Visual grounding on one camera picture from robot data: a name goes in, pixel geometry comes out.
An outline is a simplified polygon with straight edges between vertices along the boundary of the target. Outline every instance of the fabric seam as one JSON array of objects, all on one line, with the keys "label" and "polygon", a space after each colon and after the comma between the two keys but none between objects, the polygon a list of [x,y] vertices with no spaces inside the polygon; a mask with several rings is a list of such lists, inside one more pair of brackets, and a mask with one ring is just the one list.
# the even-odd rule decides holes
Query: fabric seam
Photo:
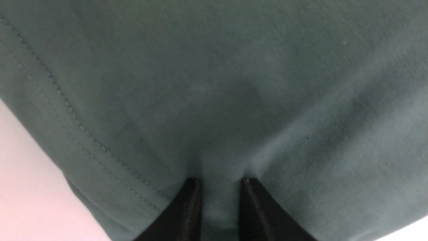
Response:
[{"label": "fabric seam", "polygon": [[69,103],[67,97],[64,95],[64,93],[62,92],[61,88],[58,86],[58,84],[56,83],[55,79],[53,78],[53,76],[51,75],[51,73],[49,72],[48,68],[42,63],[42,61],[40,60],[40,58],[35,54],[35,52],[33,51],[32,48],[30,48],[30,46],[24,41],[24,39],[20,36],[20,34],[15,30],[15,28],[9,23],[9,21],[6,20],[6,18],[0,13],[0,18],[3,19],[3,22],[6,26],[9,27],[9,29],[14,33],[14,35],[19,39],[19,41],[25,46],[25,48],[30,52],[30,54],[33,56],[33,58],[35,58],[35,60],[41,65],[42,69],[44,70],[45,74],[48,76],[48,78],[51,79],[51,84],[53,85],[53,87],[58,91],[58,93],[60,94],[62,100],[64,101],[65,105],[68,107],[68,109],[70,110],[71,116],[73,118],[73,120],[78,124],[79,128],[86,134],[86,136],[94,143],[96,144],[104,153],[106,153],[108,156],[110,156],[115,162],[117,162],[118,164],[120,164],[120,166],[122,166],[128,173],[130,173],[131,175],[133,175],[134,177],[136,177],[138,180],[140,180],[144,185],[146,185],[148,188],[150,188],[152,191],[156,192],[158,195],[168,199],[168,200],[172,200],[171,197],[165,195],[164,193],[162,193],[160,190],[158,190],[157,188],[155,188],[153,185],[151,185],[146,179],[144,179],[143,177],[141,177],[140,175],[138,175],[134,170],[132,170],[128,165],[126,165],[123,161],[121,161],[119,158],[117,158],[114,154],[112,154],[104,145],[102,145],[91,133],[89,133],[89,131],[83,126],[83,124],[79,121],[79,119],[76,116],[76,113],[73,109],[73,107],[71,106],[71,104]]},{"label": "fabric seam", "polygon": [[134,195],[136,195],[139,199],[143,200],[143,202],[145,202],[146,204],[148,204],[151,208],[153,208],[155,211],[157,211],[158,213],[161,212],[161,210],[155,206],[154,204],[152,204],[151,202],[149,202],[147,199],[145,199],[144,197],[142,197],[140,194],[137,193],[137,191],[135,191],[133,188],[131,188],[130,186],[128,186],[125,182],[123,182],[122,180],[120,180],[116,175],[114,175],[106,166],[104,166],[104,164],[102,164],[93,153],[91,153],[89,150],[87,150],[74,136],[73,134],[70,132],[70,130],[67,128],[67,126],[59,119],[59,115],[55,110],[55,107],[52,105],[52,103],[50,102],[50,100],[46,97],[46,94],[44,93],[44,91],[42,90],[42,88],[40,87],[40,85],[35,81],[34,78],[32,78],[26,69],[24,69],[24,67],[22,66],[22,64],[19,62],[19,60],[15,57],[15,55],[9,50],[9,48],[0,40],[1,45],[6,49],[6,51],[9,53],[9,55],[15,60],[16,64],[19,66],[19,68],[21,69],[21,71],[26,75],[26,77],[33,82],[38,91],[45,97],[45,101],[47,104],[50,105],[50,107],[52,108],[52,110],[55,113],[55,118],[56,120],[61,124],[61,126],[67,131],[67,133],[69,134],[69,136],[72,137],[73,142],[81,147],[83,149],[83,151],[89,155],[89,157],[91,159],[93,159],[94,161],[97,162],[97,164],[101,167],[101,169],[107,173],[108,175],[111,175],[117,182],[119,182],[121,185],[123,185],[126,189],[128,189],[131,193],[133,193]]}]

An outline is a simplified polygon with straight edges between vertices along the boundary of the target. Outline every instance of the white surface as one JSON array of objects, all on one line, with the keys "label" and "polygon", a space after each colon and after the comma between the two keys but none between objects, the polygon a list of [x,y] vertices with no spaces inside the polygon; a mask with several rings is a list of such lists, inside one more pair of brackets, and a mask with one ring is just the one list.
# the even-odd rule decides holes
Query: white surface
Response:
[{"label": "white surface", "polygon": [[377,241],[428,241],[428,217]]},{"label": "white surface", "polygon": [[0,241],[9,240],[109,238],[0,100]]}]

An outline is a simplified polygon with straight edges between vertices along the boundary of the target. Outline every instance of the stitching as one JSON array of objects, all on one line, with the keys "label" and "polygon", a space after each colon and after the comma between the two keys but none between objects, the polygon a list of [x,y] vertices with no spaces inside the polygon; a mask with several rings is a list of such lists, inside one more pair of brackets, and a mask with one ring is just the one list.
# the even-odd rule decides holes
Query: stitching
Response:
[{"label": "stitching", "polygon": [[24,41],[24,39],[19,35],[19,33],[15,30],[15,28],[4,18],[4,16],[0,13],[0,19],[3,19],[4,24],[14,33],[14,35],[19,39],[19,41],[25,46],[25,48],[31,53],[33,58],[36,59],[36,61],[41,65],[42,69],[44,70],[45,74],[51,79],[51,84],[54,86],[54,88],[57,90],[58,94],[61,96],[61,99],[64,101],[65,105],[67,106],[72,118],[74,121],[78,124],[80,129],[86,134],[86,136],[95,143],[101,150],[106,153],[108,156],[110,156],[113,160],[115,160],[118,164],[120,164],[127,172],[129,172],[131,175],[136,177],[138,180],[143,182],[147,187],[149,187],[152,191],[156,192],[158,195],[168,199],[172,200],[171,197],[168,197],[167,195],[163,194],[160,190],[156,189],[153,185],[151,185],[146,179],[142,178],[140,175],[138,175],[134,170],[132,170],[128,165],[126,165],[123,161],[121,161],[119,158],[117,158],[114,154],[112,154],[104,145],[102,145],[89,131],[83,126],[83,124],[79,121],[79,119],[76,116],[76,113],[73,109],[73,107],[70,105],[68,99],[65,97],[64,93],[62,92],[61,88],[58,86],[54,78],[52,77],[51,73],[49,72],[48,68],[42,63],[40,58],[35,54],[32,48]]},{"label": "stitching", "polygon": [[117,176],[115,176],[106,166],[104,166],[96,157],[94,154],[92,154],[89,150],[87,150],[81,143],[79,143],[79,141],[76,140],[76,138],[73,137],[72,133],[70,132],[70,130],[67,128],[67,126],[59,119],[59,115],[58,113],[55,111],[55,107],[52,105],[52,103],[50,102],[50,100],[46,97],[46,94],[44,93],[44,91],[42,90],[42,88],[40,87],[40,85],[28,74],[27,70],[22,66],[22,64],[19,62],[19,60],[15,57],[15,55],[9,50],[9,48],[0,40],[0,44],[6,49],[6,51],[9,53],[9,55],[15,60],[16,64],[19,66],[19,68],[21,69],[21,71],[26,75],[26,77],[33,82],[36,87],[37,90],[45,97],[45,101],[46,103],[49,104],[49,106],[52,108],[52,110],[55,113],[55,118],[57,119],[57,121],[61,124],[61,126],[67,131],[67,133],[72,137],[74,143],[81,147],[84,152],[86,154],[89,155],[89,157],[91,157],[91,159],[93,159],[94,161],[97,162],[97,164],[101,167],[101,169],[106,172],[108,175],[111,175],[112,177],[114,177],[114,179],[119,182],[121,185],[123,185],[126,189],[128,189],[131,193],[133,193],[134,195],[136,195],[139,199],[143,200],[143,202],[147,203],[150,207],[152,207],[153,209],[155,209],[158,213],[161,212],[161,210],[155,206],[154,204],[152,204],[151,202],[147,201],[145,198],[143,198],[140,194],[138,194],[134,189],[132,189],[131,187],[129,187],[126,183],[124,183],[122,180],[120,180]]},{"label": "stitching", "polygon": [[[19,39],[19,41],[25,46],[25,48],[31,53],[33,58],[36,59],[36,61],[41,65],[42,69],[45,71],[45,74],[51,79],[51,84],[56,88],[58,93],[60,94],[62,100],[65,102],[65,104],[68,106],[68,110],[70,111],[73,119],[76,121],[76,123],[79,125],[80,129],[85,132],[85,134],[91,139],[92,142],[94,142],[97,146],[99,146],[107,155],[112,157],[117,163],[119,163],[124,169],[126,169],[129,173],[131,173],[134,177],[138,178],[140,181],[142,181],[146,186],[148,186],[151,190],[155,191],[158,195],[168,199],[172,200],[171,197],[168,197],[167,195],[163,194],[161,191],[157,190],[154,186],[152,186],[147,180],[142,178],[140,175],[138,175],[136,172],[134,172],[129,166],[127,166],[124,162],[122,162],[119,158],[117,158],[114,154],[112,154],[104,145],[102,145],[97,139],[95,139],[94,136],[92,136],[89,131],[86,130],[86,128],[82,125],[82,123],[77,119],[77,116],[74,112],[73,107],[68,102],[67,98],[65,97],[64,93],[61,91],[60,87],[56,84],[54,78],[52,77],[51,73],[47,69],[47,67],[42,63],[42,61],[39,59],[39,57],[35,54],[33,49],[31,49],[27,43],[24,41],[24,39],[19,35],[19,33],[14,29],[14,27],[4,18],[4,16],[0,13],[0,19],[3,20],[3,23],[13,32],[13,34]],[[76,145],[80,146],[86,154],[88,154],[91,159],[97,162],[97,164],[101,167],[101,169],[106,172],[108,175],[114,177],[114,179],[119,182],[122,186],[124,186],[126,189],[128,189],[132,194],[136,195],[139,199],[141,199],[143,202],[148,204],[150,207],[152,207],[157,213],[161,213],[162,211],[154,204],[149,202],[147,199],[142,197],[140,194],[137,193],[133,188],[129,187],[125,182],[120,180],[117,176],[115,176],[106,166],[104,166],[96,157],[94,154],[92,154],[89,150],[87,150],[81,143],[79,143],[76,138],[72,135],[70,130],[67,128],[67,126],[60,120],[58,113],[55,110],[55,107],[52,105],[50,100],[46,97],[46,94],[40,87],[40,85],[37,83],[36,80],[34,80],[28,72],[24,69],[22,64],[19,62],[19,60],[12,54],[12,52],[7,48],[7,46],[0,40],[0,44],[3,45],[3,47],[6,49],[6,51],[10,54],[10,56],[16,61],[19,68],[22,70],[22,72],[27,76],[29,80],[31,80],[36,86],[39,92],[45,97],[46,103],[48,103],[53,112],[55,113],[56,120],[62,125],[62,127],[67,131],[67,133],[73,138],[73,141]],[[202,232],[204,232],[207,235],[207,238],[211,240],[212,235],[210,235],[207,231],[202,229]]]}]

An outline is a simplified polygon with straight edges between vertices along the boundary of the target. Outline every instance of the green fabric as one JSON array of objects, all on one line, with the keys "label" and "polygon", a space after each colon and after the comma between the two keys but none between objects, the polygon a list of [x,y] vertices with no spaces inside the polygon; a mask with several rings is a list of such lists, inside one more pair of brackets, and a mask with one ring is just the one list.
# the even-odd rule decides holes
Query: green fabric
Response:
[{"label": "green fabric", "polygon": [[428,214],[426,0],[0,0],[0,97],[114,240],[255,176],[320,241]]}]

